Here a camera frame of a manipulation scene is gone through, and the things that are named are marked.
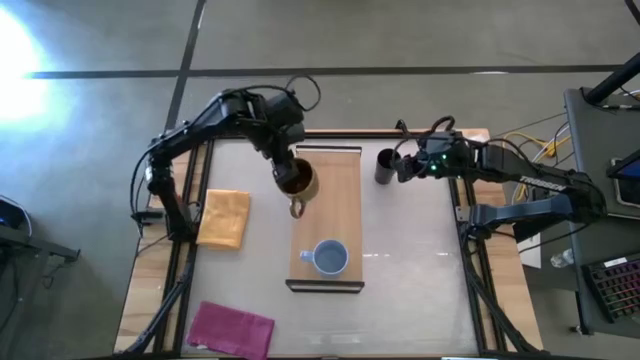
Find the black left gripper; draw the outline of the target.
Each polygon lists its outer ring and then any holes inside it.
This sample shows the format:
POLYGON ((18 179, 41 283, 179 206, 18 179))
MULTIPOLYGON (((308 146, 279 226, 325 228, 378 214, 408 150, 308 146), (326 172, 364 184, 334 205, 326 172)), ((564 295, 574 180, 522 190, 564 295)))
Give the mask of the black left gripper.
POLYGON ((284 124, 280 127, 266 123, 258 131, 255 140, 256 150, 271 161, 272 175, 278 187, 285 181, 296 182, 300 179, 300 165, 292 162, 294 155, 290 146, 304 138, 305 128, 302 123, 284 124))

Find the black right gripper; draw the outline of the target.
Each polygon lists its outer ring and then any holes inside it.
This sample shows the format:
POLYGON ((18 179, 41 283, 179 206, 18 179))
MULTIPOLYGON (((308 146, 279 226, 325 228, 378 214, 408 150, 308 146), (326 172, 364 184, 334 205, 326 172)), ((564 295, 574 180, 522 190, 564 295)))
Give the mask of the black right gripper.
POLYGON ((415 176, 462 176, 472 167, 473 151, 464 142, 428 142, 414 156, 398 154, 394 158, 394 168, 400 169, 397 171, 400 183, 406 183, 415 176))

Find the tall black cup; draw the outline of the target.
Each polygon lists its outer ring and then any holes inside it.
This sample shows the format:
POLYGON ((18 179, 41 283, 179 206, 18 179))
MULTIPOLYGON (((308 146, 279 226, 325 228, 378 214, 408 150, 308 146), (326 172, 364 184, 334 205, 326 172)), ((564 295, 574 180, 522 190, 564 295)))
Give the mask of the tall black cup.
POLYGON ((376 157, 374 180, 379 185, 388 185, 399 168, 400 154, 393 148, 382 149, 376 157))

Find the olive brown ceramic mug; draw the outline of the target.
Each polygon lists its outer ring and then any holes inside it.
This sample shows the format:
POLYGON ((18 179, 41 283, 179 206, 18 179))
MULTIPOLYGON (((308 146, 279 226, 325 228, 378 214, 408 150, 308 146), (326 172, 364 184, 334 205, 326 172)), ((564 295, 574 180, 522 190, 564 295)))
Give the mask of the olive brown ceramic mug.
POLYGON ((305 212, 307 204, 319 192, 319 179, 312 165, 305 159, 294 158, 292 162, 300 165, 301 176, 296 182, 284 182, 279 190, 290 201, 289 212, 294 219, 300 219, 305 212))

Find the light blue mug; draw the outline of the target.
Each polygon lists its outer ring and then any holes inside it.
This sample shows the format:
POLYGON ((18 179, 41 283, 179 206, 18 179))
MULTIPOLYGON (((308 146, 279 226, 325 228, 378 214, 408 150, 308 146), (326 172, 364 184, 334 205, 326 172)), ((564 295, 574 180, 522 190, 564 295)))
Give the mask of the light blue mug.
POLYGON ((313 250, 301 251, 299 258, 309 263, 323 277, 339 277, 350 260, 346 246, 338 240, 327 239, 319 242, 313 250))

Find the black-framed wooden shelf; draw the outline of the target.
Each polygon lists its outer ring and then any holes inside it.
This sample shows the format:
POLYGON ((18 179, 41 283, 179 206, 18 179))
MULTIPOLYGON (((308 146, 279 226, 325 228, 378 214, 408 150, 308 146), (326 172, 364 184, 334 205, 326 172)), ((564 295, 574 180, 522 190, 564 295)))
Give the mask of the black-framed wooden shelf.
POLYGON ((316 196, 293 224, 289 278, 293 292, 359 293, 365 286, 362 265, 361 153, 358 146, 299 145, 296 155, 308 161, 319 181, 316 196), (345 269, 322 274, 301 258, 325 240, 336 240, 348 252, 345 269))

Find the yellow folded cloth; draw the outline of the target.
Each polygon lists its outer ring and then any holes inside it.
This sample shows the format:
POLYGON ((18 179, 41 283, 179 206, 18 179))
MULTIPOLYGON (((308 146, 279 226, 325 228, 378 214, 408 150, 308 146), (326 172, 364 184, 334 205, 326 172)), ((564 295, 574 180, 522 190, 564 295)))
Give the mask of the yellow folded cloth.
POLYGON ((212 250, 240 250, 249 210, 248 192, 208 189, 196 244, 212 250))

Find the white paper sheet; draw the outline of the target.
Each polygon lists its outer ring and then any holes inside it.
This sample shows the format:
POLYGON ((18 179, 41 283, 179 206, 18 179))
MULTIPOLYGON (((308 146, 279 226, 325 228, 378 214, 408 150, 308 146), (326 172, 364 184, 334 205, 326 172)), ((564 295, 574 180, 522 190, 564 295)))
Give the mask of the white paper sheet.
POLYGON ((542 267, 541 257, 541 234, 538 233, 517 244, 521 263, 524 266, 540 269, 542 267))

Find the magenta folded cloth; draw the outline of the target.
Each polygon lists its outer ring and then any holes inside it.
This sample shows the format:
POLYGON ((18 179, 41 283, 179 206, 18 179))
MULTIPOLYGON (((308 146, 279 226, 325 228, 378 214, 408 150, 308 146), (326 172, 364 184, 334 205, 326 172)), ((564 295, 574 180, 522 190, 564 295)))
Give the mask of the magenta folded cloth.
POLYGON ((266 360, 274 327, 271 318, 203 301, 186 343, 248 360, 266 360))

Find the clear plastic bottle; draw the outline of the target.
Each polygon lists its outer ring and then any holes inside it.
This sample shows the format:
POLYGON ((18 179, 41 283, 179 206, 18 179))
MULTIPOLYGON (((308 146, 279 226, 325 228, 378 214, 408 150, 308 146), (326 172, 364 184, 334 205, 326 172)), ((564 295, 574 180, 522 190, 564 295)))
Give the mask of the clear plastic bottle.
POLYGON ((550 264, 554 268, 565 268, 575 263, 574 252, 572 248, 568 248, 560 253, 554 254, 550 258, 550 264))

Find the dark grey side table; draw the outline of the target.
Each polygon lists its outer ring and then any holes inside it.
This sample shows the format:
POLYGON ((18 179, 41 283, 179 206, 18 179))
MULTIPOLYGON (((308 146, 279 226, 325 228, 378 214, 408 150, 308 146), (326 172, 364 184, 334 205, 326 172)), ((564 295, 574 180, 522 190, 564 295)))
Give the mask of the dark grey side table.
POLYGON ((582 267, 624 255, 640 254, 640 208, 617 202, 606 171, 614 158, 640 150, 640 111, 606 111, 587 103, 579 89, 564 92, 577 169, 585 172, 606 198, 608 215, 571 236, 581 324, 599 332, 640 339, 640 314, 609 322, 592 295, 582 267))

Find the tablet with black case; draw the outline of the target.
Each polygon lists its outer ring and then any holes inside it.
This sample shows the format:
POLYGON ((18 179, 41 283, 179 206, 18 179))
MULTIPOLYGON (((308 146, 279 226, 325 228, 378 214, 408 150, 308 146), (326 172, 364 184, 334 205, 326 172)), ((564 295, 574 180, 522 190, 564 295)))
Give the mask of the tablet with black case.
POLYGON ((619 204, 640 208, 640 149, 624 158, 612 158, 606 175, 613 181, 619 204))

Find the black stand pole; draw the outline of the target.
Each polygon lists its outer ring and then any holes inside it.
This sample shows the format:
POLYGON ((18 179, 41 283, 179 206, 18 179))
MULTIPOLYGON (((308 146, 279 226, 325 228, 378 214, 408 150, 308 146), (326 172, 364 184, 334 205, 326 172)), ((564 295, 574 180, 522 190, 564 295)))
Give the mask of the black stand pole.
POLYGON ((625 62, 619 69, 615 70, 595 88, 588 91, 584 98, 589 104, 600 104, 607 99, 617 89, 625 85, 629 80, 640 73, 640 52, 625 62))

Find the colourful key keyboard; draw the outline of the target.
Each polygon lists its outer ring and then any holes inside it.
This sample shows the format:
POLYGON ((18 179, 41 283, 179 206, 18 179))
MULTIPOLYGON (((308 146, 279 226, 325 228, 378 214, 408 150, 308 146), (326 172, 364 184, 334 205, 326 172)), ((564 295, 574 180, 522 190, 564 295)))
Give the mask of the colourful key keyboard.
POLYGON ((640 315, 640 253, 583 265, 582 271, 609 323, 640 315))

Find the black floor stand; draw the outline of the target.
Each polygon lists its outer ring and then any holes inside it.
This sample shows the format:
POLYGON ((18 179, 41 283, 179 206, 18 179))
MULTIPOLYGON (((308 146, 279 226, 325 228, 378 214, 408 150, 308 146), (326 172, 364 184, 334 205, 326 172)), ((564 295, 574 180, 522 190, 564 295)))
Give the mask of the black floor stand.
POLYGON ((41 276, 43 287, 50 289, 56 273, 75 263, 81 250, 36 237, 34 223, 26 208, 17 201, 0 195, 0 278, 10 262, 25 252, 32 252, 34 255, 44 252, 48 256, 63 259, 61 264, 41 276))

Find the black aluminium table frame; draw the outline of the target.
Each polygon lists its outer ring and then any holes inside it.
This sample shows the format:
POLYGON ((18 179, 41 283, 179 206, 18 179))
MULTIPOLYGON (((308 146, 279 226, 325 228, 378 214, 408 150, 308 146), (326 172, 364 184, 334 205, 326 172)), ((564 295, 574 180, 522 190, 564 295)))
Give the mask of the black aluminium table frame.
MULTIPOLYGON (((191 200, 202 202, 206 197, 208 176, 212 167, 214 141, 210 141, 173 161, 174 176, 182 192, 191 200)), ((153 224, 139 241, 147 249, 134 261, 125 306, 114 345, 115 354, 124 351, 152 319, 153 312, 161 305, 179 272, 184 269, 189 252, 196 248, 189 244, 175 245, 168 240, 153 240, 152 235, 162 227, 153 224)), ((519 249, 511 237, 513 230, 502 227, 487 240, 484 250, 472 256, 476 272, 483 277, 486 286, 494 293, 505 315, 513 326, 532 346, 541 350, 543 342, 537 324, 531 295, 526 283, 519 249)), ((175 342, 186 322, 180 312, 186 308, 186 300, 180 298, 170 309, 158 334, 151 338, 148 353, 158 356, 180 355, 175 342)))

